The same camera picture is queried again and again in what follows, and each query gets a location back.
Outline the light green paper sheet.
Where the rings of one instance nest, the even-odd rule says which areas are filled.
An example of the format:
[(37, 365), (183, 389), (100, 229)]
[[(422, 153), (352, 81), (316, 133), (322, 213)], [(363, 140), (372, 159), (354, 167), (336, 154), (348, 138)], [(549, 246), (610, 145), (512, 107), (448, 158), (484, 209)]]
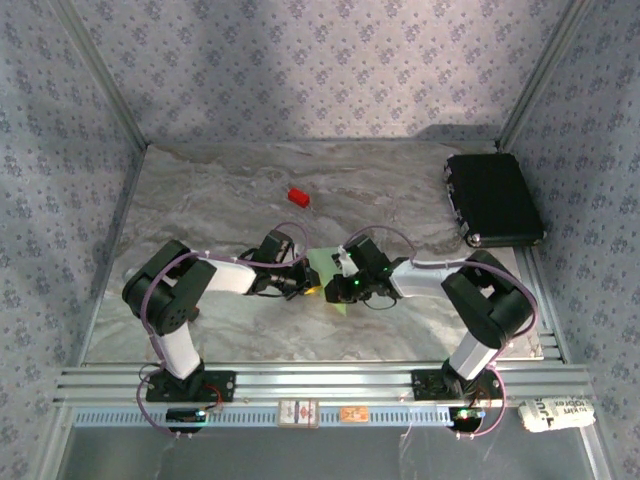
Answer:
[(307, 252), (310, 267), (318, 273), (322, 292), (335, 275), (342, 274), (340, 262), (333, 259), (337, 253), (337, 247), (314, 248)]

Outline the grey metal sheet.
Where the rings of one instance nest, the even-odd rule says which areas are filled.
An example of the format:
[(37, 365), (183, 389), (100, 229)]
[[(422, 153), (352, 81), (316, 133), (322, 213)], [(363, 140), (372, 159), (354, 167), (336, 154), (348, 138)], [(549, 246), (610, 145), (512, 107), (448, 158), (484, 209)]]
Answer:
[(73, 429), (55, 480), (613, 480), (576, 430), (486, 437), (445, 428), (214, 429), (171, 440), (148, 428)]

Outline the black case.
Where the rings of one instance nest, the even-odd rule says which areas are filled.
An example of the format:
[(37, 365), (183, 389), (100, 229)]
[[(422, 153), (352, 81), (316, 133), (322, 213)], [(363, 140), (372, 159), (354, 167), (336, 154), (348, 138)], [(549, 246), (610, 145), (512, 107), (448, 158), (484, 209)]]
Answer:
[(469, 247), (526, 247), (545, 238), (540, 214), (513, 155), (453, 155), (444, 164), (444, 182)]

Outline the black controller board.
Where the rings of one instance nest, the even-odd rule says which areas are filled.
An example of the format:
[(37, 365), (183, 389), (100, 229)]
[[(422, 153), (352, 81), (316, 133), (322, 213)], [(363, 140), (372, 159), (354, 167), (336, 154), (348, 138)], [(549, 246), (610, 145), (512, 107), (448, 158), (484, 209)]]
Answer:
[(450, 429), (465, 434), (477, 433), (484, 421), (486, 413), (476, 407), (451, 407), (449, 416), (452, 422)]
[(168, 429), (176, 434), (197, 433), (206, 421), (206, 411), (198, 408), (169, 408), (165, 414)]

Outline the white printed tape roll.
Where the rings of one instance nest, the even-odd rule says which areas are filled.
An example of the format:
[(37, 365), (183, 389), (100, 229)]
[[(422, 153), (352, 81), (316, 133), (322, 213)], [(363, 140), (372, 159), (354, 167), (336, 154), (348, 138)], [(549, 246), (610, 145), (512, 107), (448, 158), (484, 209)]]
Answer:
[(581, 396), (526, 400), (518, 406), (518, 414), (524, 428), (532, 433), (583, 428), (596, 421), (592, 402)]

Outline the aluminium mounting rail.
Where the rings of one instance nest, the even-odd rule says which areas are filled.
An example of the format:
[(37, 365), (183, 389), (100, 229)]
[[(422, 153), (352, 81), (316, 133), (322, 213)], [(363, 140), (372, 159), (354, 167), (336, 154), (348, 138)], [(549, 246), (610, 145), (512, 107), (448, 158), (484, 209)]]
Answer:
[[(55, 402), (76, 406), (131, 405), (139, 384), (137, 364), (96, 364), (66, 368), (55, 381)], [(311, 398), (329, 404), (389, 404), (409, 401), (414, 371), (440, 371), (438, 363), (416, 362), (249, 362), (214, 363), (233, 371), (234, 400), (275, 404), (285, 398)], [(507, 399), (595, 396), (588, 370), (561, 361), (502, 361), (496, 366)]]

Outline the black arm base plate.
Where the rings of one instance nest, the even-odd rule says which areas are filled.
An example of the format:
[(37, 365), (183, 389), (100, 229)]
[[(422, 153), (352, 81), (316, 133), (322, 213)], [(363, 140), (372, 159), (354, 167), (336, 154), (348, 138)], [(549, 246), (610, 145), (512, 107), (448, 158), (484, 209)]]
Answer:
[(497, 375), (488, 370), (472, 380), (462, 379), (453, 371), (413, 370), (411, 388), (416, 401), (499, 400), (503, 395)]
[(232, 402), (235, 383), (234, 371), (195, 371), (184, 380), (163, 371), (151, 376), (145, 399), (150, 403)]

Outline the aluminium corner post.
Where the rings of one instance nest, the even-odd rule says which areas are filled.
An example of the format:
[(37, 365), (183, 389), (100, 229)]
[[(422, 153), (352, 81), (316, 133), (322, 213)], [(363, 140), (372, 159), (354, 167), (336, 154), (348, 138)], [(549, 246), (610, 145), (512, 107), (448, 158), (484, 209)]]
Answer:
[(148, 143), (72, 0), (48, 2), (104, 95), (124, 135), (139, 151), (144, 152)]
[(495, 145), (499, 152), (507, 152), (515, 144), (594, 3), (595, 0), (567, 0), (524, 89), (496, 139)]

